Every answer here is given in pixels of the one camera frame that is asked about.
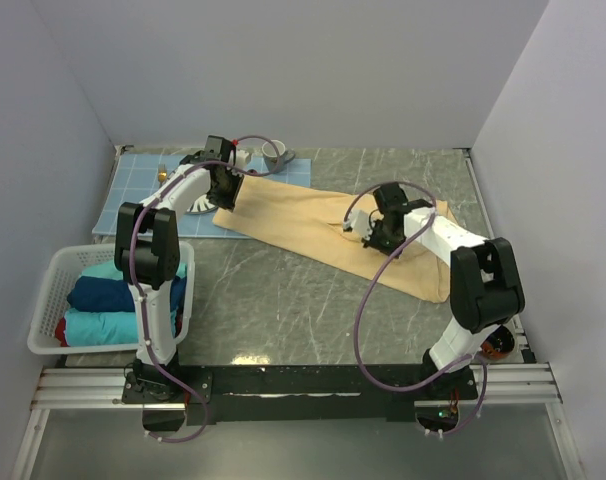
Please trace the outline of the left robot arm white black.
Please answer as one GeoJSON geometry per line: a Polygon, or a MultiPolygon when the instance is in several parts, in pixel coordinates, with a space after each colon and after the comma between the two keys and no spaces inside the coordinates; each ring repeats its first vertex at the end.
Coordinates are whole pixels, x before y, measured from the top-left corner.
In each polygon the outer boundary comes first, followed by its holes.
{"type": "Polygon", "coordinates": [[[118,210],[114,264],[132,295],[138,333],[131,382],[161,402],[177,397],[182,386],[171,320],[171,287],[180,263],[178,221],[201,196],[234,209],[246,166],[237,144],[208,137],[156,192],[118,210]]]}

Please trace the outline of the cream yellow t shirt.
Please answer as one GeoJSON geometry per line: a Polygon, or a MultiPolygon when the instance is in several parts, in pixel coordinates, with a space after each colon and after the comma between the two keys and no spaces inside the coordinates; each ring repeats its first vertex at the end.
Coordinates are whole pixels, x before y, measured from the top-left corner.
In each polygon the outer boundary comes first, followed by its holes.
{"type": "MultiPolygon", "coordinates": [[[[353,200],[346,193],[247,176],[235,209],[218,210],[214,224],[370,280],[386,256],[364,248],[358,235],[343,231],[343,217],[353,200]]],[[[391,262],[378,283],[443,303],[450,292],[449,267],[414,242],[391,262]]]]}

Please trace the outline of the blue checked placemat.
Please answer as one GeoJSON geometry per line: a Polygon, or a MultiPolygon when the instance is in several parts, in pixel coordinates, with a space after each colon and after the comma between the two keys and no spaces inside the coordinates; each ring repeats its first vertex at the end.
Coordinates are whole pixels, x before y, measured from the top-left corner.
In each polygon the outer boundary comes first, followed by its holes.
{"type": "MultiPolygon", "coordinates": [[[[98,221],[92,229],[94,235],[114,236],[118,209],[124,202],[139,203],[159,188],[158,167],[163,164],[174,170],[183,155],[126,153],[118,161],[112,183],[98,221]]],[[[311,160],[295,158],[283,171],[269,177],[270,180],[302,187],[311,186],[311,160]]],[[[186,214],[178,222],[180,237],[206,239],[244,239],[236,233],[213,223],[215,212],[186,214]]]]}

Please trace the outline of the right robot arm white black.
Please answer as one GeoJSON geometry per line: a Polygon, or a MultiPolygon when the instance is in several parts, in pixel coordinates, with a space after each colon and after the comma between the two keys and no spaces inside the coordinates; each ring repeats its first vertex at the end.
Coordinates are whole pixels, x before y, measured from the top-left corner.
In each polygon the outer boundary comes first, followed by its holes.
{"type": "Polygon", "coordinates": [[[380,279],[404,250],[418,243],[445,263],[450,278],[452,318],[438,341],[425,352],[413,385],[394,386],[376,379],[364,362],[357,366],[378,388],[394,393],[423,390],[432,398],[450,392],[460,374],[476,359],[483,342],[525,307],[522,283],[510,242],[474,234],[439,214],[436,197],[428,190],[410,200],[405,181],[388,181],[368,188],[380,219],[350,205],[342,228],[357,233],[366,248],[386,255],[374,277],[380,279]]]}

